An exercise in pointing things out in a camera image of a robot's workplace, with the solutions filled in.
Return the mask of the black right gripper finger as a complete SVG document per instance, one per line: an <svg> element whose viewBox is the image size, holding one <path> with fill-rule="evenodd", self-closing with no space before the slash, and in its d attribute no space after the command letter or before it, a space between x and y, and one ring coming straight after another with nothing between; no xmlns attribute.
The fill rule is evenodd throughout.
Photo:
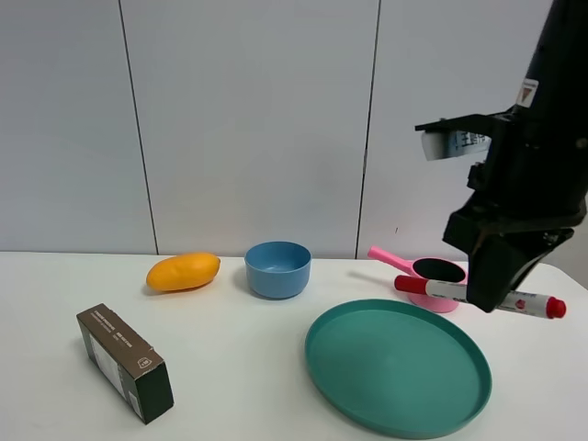
<svg viewBox="0 0 588 441"><path fill-rule="evenodd" d="M549 233L513 233L486 238L469 259L467 301L492 312L517 290L535 265L558 245Z"/></svg>

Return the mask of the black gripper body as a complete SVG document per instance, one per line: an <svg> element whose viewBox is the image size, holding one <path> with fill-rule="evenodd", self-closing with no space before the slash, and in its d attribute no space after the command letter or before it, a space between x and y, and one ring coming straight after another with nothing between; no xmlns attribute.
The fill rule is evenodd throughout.
<svg viewBox="0 0 588 441"><path fill-rule="evenodd" d="M473 165L473 194L451 214L446 243L473 251L484 239L569 229L582 222L587 193L587 118L556 110L509 109L444 122L448 131L486 135L484 162Z"/></svg>

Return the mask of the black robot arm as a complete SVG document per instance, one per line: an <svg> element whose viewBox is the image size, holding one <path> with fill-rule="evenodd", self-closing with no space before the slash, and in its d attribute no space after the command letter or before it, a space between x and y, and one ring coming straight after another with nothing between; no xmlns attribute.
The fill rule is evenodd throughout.
<svg viewBox="0 0 588 441"><path fill-rule="evenodd" d="M553 2L525 80L529 92L508 111L442 124L492 140L444 233L468 255L467 299L486 312L587 214L586 2Z"/></svg>

